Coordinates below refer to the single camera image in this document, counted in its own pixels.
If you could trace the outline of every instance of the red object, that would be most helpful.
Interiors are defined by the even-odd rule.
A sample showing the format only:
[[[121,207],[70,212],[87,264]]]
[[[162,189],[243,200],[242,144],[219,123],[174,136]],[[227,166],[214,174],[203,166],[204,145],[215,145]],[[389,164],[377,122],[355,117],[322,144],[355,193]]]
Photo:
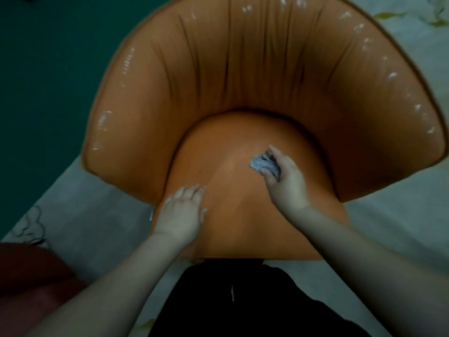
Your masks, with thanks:
[[[85,289],[53,252],[0,243],[0,336],[20,337]]]

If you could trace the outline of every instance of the white floor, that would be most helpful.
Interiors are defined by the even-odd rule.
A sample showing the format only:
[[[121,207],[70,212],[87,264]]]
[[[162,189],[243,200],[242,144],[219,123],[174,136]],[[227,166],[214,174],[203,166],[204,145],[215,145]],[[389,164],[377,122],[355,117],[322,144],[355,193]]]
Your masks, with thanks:
[[[405,17],[384,20],[382,24],[417,63],[448,116],[449,27],[434,28],[427,23],[433,17],[433,6],[428,0],[352,1],[372,15],[408,12]],[[448,19],[449,11],[444,10],[442,16]],[[448,200],[446,160],[382,191],[351,201],[346,208],[352,225],[367,236],[449,274]],[[92,282],[148,235],[152,209],[85,173],[77,158],[4,241],[44,237],[45,246],[64,259],[79,277]],[[308,295],[322,300],[371,335],[389,335],[324,261],[266,263],[284,269]],[[188,261],[179,261],[170,268],[145,305],[139,324],[157,317],[188,266]],[[147,334],[144,331],[132,335]]]

